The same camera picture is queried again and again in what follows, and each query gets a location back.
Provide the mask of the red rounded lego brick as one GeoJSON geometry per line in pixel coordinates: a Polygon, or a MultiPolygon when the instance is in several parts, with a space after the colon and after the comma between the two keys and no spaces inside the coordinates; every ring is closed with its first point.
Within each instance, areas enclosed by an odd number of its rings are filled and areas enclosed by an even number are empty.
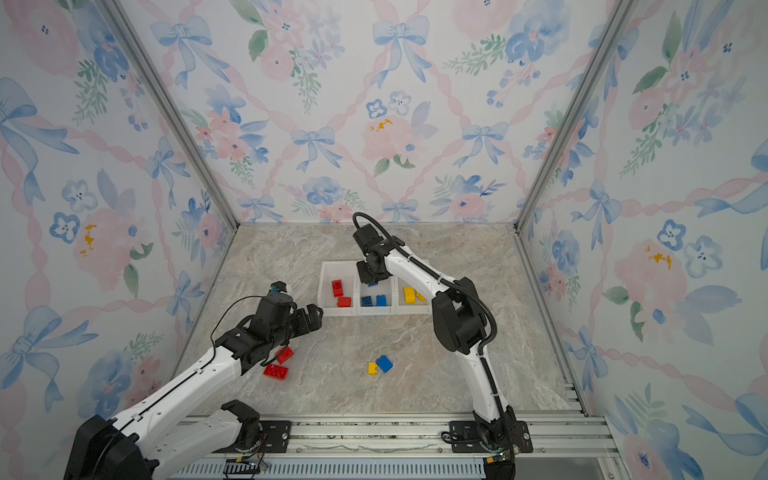
{"type": "Polygon", "coordinates": [[[344,296],[343,283],[340,279],[331,282],[332,293],[335,298],[344,296]]]}

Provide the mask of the yellow rounded lego brick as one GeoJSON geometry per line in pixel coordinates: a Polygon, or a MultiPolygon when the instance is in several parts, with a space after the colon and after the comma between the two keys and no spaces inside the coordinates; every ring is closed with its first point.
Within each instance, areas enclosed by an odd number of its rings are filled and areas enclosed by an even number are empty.
{"type": "Polygon", "coordinates": [[[406,286],[403,288],[403,298],[406,305],[416,303],[417,297],[415,293],[416,293],[415,290],[410,286],[406,286]]]}

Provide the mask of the blue lego brick small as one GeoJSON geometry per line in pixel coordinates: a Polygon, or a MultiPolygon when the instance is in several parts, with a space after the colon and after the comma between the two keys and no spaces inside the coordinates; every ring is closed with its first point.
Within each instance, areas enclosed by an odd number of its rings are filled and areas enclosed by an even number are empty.
{"type": "Polygon", "coordinates": [[[393,368],[392,361],[386,355],[382,355],[377,358],[375,360],[375,364],[377,365],[377,368],[383,373],[387,373],[393,368]]]}

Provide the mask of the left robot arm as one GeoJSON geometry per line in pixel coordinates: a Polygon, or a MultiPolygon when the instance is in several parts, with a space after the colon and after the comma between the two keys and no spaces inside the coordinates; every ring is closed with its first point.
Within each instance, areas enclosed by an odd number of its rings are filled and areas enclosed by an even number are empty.
{"type": "Polygon", "coordinates": [[[187,427],[181,422],[254,367],[276,364],[292,339],[319,330],[323,311],[284,291],[258,296],[254,314],[212,340],[189,368],[130,408],[96,414],[77,430],[66,479],[167,479],[215,451],[254,452],[268,435],[260,414],[239,400],[187,427]]]}

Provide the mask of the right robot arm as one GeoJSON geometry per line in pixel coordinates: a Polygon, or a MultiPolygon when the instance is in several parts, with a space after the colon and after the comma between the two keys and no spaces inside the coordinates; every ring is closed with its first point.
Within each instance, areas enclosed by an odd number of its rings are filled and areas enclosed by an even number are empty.
{"type": "Polygon", "coordinates": [[[431,304],[433,331],[439,343],[458,358],[479,437],[491,451],[513,451],[514,411],[497,385],[487,352],[498,328],[473,282],[436,270],[375,224],[356,226],[353,238],[364,256],[357,263],[363,283],[395,277],[431,304]]]}

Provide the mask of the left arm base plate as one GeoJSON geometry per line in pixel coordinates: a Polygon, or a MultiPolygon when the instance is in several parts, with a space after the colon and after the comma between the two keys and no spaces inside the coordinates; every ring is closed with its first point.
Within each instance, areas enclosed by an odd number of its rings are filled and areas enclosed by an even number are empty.
{"type": "Polygon", "coordinates": [[[241,428],[233,444],[218,453],[286,453],[292,423],[288,420],[250,422],[241,428]]]}

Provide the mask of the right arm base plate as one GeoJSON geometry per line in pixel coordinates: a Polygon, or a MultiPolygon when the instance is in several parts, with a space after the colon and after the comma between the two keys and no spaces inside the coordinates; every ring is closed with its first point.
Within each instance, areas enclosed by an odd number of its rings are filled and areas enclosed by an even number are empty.
{"type": "Polygon", "coordinates": [[[523,421],[511,422],[509,429],[502,420],[493,423],[451,421],[448,430],[440,436],[453,453],[501,454],[509,451],[509,442],[515,454],[534,450],[528,425],[523,421]]]}

